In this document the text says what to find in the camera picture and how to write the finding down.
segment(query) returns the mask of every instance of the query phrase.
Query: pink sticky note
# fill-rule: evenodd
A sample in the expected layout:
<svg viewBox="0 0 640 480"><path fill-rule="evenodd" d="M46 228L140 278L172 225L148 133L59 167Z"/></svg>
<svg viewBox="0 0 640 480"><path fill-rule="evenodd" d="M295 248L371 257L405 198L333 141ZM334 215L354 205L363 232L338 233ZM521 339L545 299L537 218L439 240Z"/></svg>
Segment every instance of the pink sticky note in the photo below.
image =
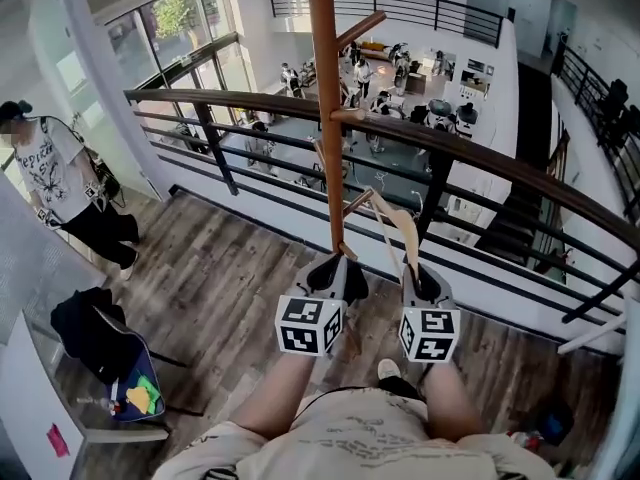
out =
<svg viewBox="0 0 640 480"><path fill-rule="evenodd" d="M53 449L56 451L56 456L58 458L70 455L69 447L67 446L67 443L64 442L62 434L55 423L51 425L51 429L47 432L47 437L49 438L51 446L53 446Z"/></svg>

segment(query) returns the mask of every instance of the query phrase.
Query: tree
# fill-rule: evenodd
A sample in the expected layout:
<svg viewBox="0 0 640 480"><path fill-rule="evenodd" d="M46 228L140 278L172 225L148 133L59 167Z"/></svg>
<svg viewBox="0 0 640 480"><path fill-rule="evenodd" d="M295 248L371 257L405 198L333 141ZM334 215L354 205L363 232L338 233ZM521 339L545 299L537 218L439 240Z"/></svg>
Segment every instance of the tree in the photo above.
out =
<svg viewBox="0 0 640 480"><path fill-rule="evenodd" d="M153 4L156 36L164 39L186 31L195 50L198 47L198 37L193 30L196 13L195 0L158 0Z"/></svg>

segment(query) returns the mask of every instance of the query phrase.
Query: white box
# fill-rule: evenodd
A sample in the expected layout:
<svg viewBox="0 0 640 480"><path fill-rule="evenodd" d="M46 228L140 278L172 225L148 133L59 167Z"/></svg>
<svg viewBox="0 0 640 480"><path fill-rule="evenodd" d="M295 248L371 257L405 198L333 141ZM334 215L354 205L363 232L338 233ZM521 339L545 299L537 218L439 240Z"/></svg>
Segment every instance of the white box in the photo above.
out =
<svg viewBox="0 0 640 480"><path fill-rule="evenodd" d="M346 307L342 300L281 295L275 320L280 350L324 356L342 331Z"/></svg>
<svg viewBox="0 0 640 480"><path fill-rule="evenodd" d="M409 361L448 363L460 338L460 310L405 307L398 336Z"/></svg>

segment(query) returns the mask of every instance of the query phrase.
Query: wooden floor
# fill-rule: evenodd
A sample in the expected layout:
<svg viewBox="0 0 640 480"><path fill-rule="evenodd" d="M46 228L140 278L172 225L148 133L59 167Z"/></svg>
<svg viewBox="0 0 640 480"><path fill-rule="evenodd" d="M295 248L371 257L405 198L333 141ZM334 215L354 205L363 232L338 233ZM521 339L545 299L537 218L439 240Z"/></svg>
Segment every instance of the wooden floor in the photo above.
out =
<svg viewBox="0 0 640 480"><path fill-rule="evenodd" d="M166 422L173 433L166 442L91 446L79 475L90 480L148 478L163 460L224 420L280 355L273 330L278 297L317 254L182 193L169 204L134 200L128 211L144 235L141 258L128 282L109 269L107 286L150 349L192 365L185 370L156 362L167 402L206 416L170 413ZM367 280L369 298L349 310L363 354L347 363L339 343L333 359L318 362L309 394L372 384L383 357L395 359L410 380L419 375L419 365L403 359L397 339L399 286L370 274ZM615 403L615 361L585 351L559 357L550 341L467 312L462 324L457 362L489 428L517 428L542 397L558 390L576 424L555 453L588 464ZM72 405L77 397L103 396L104 388L71 359L63 360L57 377ZM94 407L84 406L81 418L87 425L116 427Z"/></svg>

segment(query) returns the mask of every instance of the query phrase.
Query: white sneaker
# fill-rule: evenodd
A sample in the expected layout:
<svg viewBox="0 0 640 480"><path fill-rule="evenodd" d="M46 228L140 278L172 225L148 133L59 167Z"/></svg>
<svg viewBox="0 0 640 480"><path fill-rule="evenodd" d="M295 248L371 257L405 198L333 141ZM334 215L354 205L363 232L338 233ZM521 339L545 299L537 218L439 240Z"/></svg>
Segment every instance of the white sneaker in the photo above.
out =
<svg viewBox="0 0 640 480"><path fill-rule="evenodd" d="M131 279L131 274L133 274L133 267L135 266L136 261L138 261L139 257L140 254L136 252L136 259L133 260L131 266L120 271L120 279L122 279L123 281L128 281L129 279Z"/></svg>
<svg viewBox="0 0 640 480"><path fill-rule="evenodd" d="M378 363L378 379L387 379L389 377L402 377L400 368L391 359L383 359Z"/></svg>

